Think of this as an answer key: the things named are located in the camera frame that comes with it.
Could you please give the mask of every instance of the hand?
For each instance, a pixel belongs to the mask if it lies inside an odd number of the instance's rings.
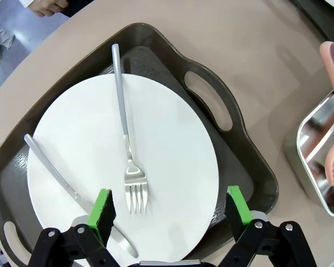
[[[68,6],[67,0],[33,0],[28,6],[39,17],[52,16]]]

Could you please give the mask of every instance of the fork handle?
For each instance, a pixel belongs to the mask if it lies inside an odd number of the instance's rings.
[[[128,135],[129,132],[127,130],[124,90],[122,89],[119,45],[116,43],[112,45],[111,49],[112,49],[112,62],[114,64],[117,101],[119,103],[119,111],[122,124],[122,132],[124,133],[124,135]]]
[[[125,144],[127,161],[132,161],[132,154],[131,154],[131,146],[130,146],[129,135],[124,135],[124,144]]]

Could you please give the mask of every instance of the tray handle hole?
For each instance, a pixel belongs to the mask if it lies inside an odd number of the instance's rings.
[[[224,131],[229,131],[233,127],[233,121],[225,103],[216,90],[205,79],[192,71],[185,74],[184,82],[188,90],[194,92],[208,106],[218,127]]]
[[[20,259],[25,264],[28,264],[31,253],[28,252],[22,245],[20,239],[18,238],[15,224],[11,221],[7,221],[4,224],[4,234],[10,248],[15,253],[16,257]]]

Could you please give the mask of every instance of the green foam pad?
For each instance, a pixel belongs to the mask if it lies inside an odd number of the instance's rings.
[[[101,189],[87,220],[87,225],[99,241],[106,246],[115,218],[111,190]]]
[[[248,225],[253,220],[253,218],[249,207],[247,206],[246,201],[243,197],[243,194],[241,194],[239,186],[228,186],[227,193],[233,198],[243,225]]]

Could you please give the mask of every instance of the floor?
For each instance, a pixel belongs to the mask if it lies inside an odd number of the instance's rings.
[[[37,17],[19,0],[1,0],[0,28],[13,33],[15,40],[9,50],[1,46],[0,86],[15,68],[68,17],[58,13]]]

